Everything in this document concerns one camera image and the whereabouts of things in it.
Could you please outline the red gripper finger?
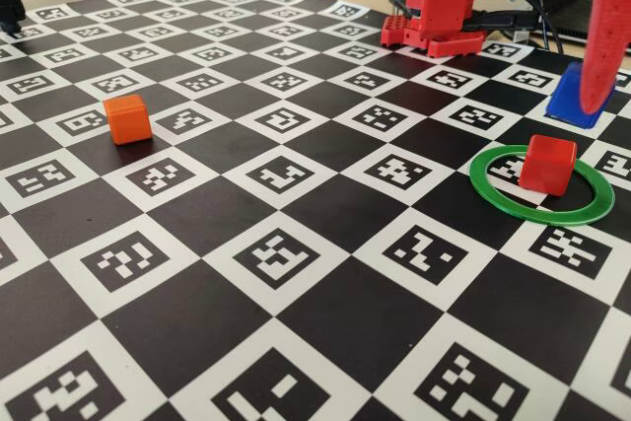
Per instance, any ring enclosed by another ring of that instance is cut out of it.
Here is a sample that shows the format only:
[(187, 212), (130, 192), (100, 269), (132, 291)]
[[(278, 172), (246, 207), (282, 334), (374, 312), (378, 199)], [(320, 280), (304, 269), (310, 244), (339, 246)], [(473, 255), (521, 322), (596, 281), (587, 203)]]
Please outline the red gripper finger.
[(630, 42), (630, 0), (593, 0), (581, 76), (584, 113), (597, 112), (616, 83)]

